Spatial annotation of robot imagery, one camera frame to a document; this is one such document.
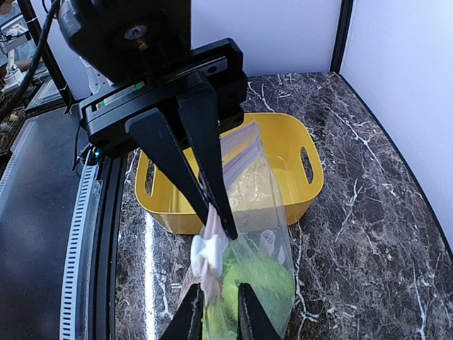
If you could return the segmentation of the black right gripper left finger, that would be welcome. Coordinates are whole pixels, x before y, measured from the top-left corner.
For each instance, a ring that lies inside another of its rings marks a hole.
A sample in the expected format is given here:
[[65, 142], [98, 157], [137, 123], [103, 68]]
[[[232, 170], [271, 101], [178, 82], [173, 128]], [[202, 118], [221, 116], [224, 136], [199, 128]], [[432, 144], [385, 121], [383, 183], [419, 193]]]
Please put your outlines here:
[[160, 340], [202, 339], [204, 295], [199, 284], [192, 284]]

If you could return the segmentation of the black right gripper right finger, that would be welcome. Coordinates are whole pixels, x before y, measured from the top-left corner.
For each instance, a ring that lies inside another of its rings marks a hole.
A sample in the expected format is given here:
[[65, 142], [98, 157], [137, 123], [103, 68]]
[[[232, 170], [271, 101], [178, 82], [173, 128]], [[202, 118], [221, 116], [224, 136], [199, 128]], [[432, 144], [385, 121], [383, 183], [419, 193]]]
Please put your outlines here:
[[282, 339], [266, 315], [253, 288], [248, 283], [241, 283], [238, 289], [237, 339]]

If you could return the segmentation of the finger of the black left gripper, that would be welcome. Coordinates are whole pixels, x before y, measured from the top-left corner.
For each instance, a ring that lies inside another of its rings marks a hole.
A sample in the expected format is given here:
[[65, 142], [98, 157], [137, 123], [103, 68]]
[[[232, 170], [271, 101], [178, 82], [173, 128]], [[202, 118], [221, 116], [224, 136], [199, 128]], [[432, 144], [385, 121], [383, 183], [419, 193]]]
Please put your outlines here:
[[152, 108], [130, 118], [125, 131], [160, 171], [185, 196], [202, 222], [207, 221], [209, 204], [214, 203], [209, 152], [203, 147], [202, 138], [214, 137], [214, 117], [203, 113], [193, 116], [190, 109], [181, 109], [180, 121], [199, 166], [201, 181], [197, 180], [178, 138], [164, 113]]
[[217, 97], [202, 72], [188, 75], [188, 89], [177, 96], [180, 121], [199, 166], [208, 202], [230, 240], [238, 237], [224, 185]]

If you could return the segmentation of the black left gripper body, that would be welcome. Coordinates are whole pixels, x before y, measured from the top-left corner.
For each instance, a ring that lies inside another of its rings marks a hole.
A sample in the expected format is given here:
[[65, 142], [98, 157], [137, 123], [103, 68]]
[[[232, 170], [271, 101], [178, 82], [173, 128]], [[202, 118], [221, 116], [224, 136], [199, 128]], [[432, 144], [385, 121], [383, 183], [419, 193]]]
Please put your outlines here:
[[233, 39], [226, 38], [192, 50], [187, 60], [168, 73], [160, 84], [150, 76], [141, 76], [85, 99], [80, 105], [79, 122], [88, 141], [112, 159], [123, 157], [138, 148], [125, 131], [126, 121], [158, 108], [181, 147], [188, 148], [176, 97], [194, 84], [196, 74], [204, 74], [214, 89], [219, 131], [226, 132], [242, 124], [241, 104], [247, 92], [243, 53]]

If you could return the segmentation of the green chayote front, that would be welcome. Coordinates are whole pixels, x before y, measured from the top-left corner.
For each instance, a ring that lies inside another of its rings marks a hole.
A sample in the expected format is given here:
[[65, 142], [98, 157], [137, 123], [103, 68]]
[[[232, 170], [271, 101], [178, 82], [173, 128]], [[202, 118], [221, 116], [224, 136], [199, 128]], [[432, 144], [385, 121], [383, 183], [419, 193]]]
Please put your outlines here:
[[228, 263], [217, 282], [205, 312], [208, 325], [203, 339], [235, 339], [238, 325], [238, 289], [251, 285], [279, 336], [284, 336], [294, 303], [294, 276], [280, 263], [269, 259]]

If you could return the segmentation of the clear zip top bag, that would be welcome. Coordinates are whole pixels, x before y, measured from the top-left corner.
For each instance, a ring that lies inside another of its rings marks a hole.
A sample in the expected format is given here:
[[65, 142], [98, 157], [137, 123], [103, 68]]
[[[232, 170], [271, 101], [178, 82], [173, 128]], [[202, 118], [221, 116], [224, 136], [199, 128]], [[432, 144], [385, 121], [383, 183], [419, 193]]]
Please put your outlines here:
[[201, 286], [205, 300], [202, 327], [208, 325], [205, 309], [219, 288], [217, 282], [224, 275], [227, 264], [269, 258], [294, 276], [285, 207], [265, 153], [260, 125], [252, 121], [224, 136], [221, 149], [223, 179], [238, 237], [233, 241], [228, 239], [217, 211], [210, 207], [206, 225], [197, 235], [208, 239], [220, 234], [228, 239], [222, 275], [218, 278], [195, 277], [190, 266], [183, 284], [185, 287], [193, 283]]

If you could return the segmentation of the yellow plastic basket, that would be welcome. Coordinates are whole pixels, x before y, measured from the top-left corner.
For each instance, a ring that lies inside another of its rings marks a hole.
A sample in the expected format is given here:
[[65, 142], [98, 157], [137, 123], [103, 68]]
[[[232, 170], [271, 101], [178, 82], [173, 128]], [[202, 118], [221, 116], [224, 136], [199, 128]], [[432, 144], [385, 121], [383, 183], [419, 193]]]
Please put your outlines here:
[[[287, 223], [297, 223], [323, 188], [321, 160], [311, 135], [297, 118], [285, 113], [247, 113], [245, 126], [260, 125], [263, 146], [276, 176]], [[147, 192], [150, 160], [141, 153], [135, 177], [138, 203], [167, 231], [197, 234], [202, 222], [183, 194], [159, 170], [154, 170], [151, 192]]]

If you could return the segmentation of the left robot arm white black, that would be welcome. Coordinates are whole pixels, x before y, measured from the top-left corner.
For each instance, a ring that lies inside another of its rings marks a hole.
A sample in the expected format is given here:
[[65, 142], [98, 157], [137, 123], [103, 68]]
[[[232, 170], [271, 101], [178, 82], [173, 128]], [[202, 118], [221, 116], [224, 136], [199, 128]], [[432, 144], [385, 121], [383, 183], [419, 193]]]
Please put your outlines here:
[[62, 1], [68, 46], [107, 80], [80, 123], [112, 159], [141, 149], [200, 220], [214, 208], [237, 237], [222, 174], [221, 134], [244, 119], [247, 77], [231, 38], [191, 46], [189, 1]]

